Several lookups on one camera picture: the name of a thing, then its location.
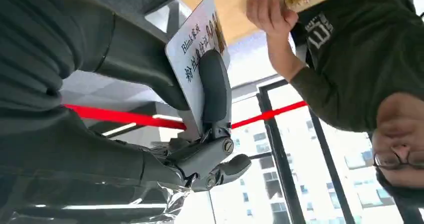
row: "eyeglasses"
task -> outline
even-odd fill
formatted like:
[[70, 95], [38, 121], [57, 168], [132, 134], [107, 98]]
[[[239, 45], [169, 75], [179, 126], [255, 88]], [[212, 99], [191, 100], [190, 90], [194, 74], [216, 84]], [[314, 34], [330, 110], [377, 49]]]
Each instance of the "eyeglasses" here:
[[424, 169], [424, 151], [410, 151], [406, 162], [393, 151], [377, 152], [374, 154], [374, 167], [386, 170], [399, 170], [403, 166], [411, 166], [414, 169]]

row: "white card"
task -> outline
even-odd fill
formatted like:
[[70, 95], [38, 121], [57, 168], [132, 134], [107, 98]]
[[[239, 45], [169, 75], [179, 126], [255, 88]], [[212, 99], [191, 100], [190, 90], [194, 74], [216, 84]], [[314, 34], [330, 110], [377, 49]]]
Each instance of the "white card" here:
[[199, 60], [206, 51], [216, 49], [221, 53], [225, 67], [228, 69], [230, 65], [230, 54], [219, 21], [214, 0], [202, 0], [165, 48], [200, 137], [203, 135], [205, 97]]

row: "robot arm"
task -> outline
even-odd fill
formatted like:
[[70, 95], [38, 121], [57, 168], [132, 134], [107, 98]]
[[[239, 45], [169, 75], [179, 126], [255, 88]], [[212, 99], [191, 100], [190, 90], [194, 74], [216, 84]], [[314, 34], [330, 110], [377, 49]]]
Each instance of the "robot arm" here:
[[[165, 43], [90, 0], [0, 4], [0, 220], [17, 220], [16, 213], [78, 223], [140, 220], [163, 212], [148, 205], [172, 209], [164, 196], [172, 187], [210, 190], [250, 166], [245, 155], [222, 163], [233, 151], [231, 89], [217, 52], [205, 53], [199, 64], [205, 136], [174, 139], [172, 151], [159, 154], [89, 132], [60, 106], [59, 90], [75, 70], [96, 72], [148, 85], [172, 107], [188, 110]], [[114, 210], [93, 210], [111, 203]], [[172, 210], [182, 204], [173, 202]]]

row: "red rope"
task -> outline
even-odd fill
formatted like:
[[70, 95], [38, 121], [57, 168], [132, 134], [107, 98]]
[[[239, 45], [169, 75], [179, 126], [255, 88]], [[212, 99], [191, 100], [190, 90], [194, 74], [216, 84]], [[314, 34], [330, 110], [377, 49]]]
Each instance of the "red rope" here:
[[[261, 115], [243, 120], [237, 123], [232, 124], [231, 128], [236, 129], [248, 124], [265, 121], [271, 119], [282, 113], [286, 113], [295, 109], [299, 109], [307, 106], [308, 104], [305, 101], [300, 101], [292, 105], [288, 105], [276, 110], [270, 110], [262, 113]], [[130, 112], [122, 112], [116, 110], [106, 110], [95, 107], [86, 107], [78, 105], [65, 105], [67, 108], [74, 110], [81, 118], [95, 119], [99, 121], [109, 121], [115, 123], [136, 123], [139, 126], [151, 126], [151, 127], [162, 127], [162, 128], [172, 128], [185, 130], [186, 126], [184, 123], [175, 120], [167, 120], [161, 118], [153, 118], [149, 115], [135, 114]]]
[[186, 129], [186, 125], [180, 121], [153, 118], [149, 115], [141, 115], [116, 110], [105, 110], [78, 105], [65, 105], [65, 107], [74, 110], [81, 118], [125, 124], [136, 123], [140, 126], [162, 127], [181, 130]]

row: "screw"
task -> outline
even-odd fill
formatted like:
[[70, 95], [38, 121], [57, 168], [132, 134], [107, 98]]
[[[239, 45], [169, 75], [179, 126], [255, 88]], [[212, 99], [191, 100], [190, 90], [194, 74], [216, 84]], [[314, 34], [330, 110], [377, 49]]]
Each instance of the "screw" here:
[[225, 141], [222, 148], [225, 153], [227, 154], [232, 153], [234, 149], [233, 141], [232, 140]]
[[207, 179], [207, 187], [208, 188], [213, 188], [215, 186], [215, 178], [213, 176], [210, 176]]

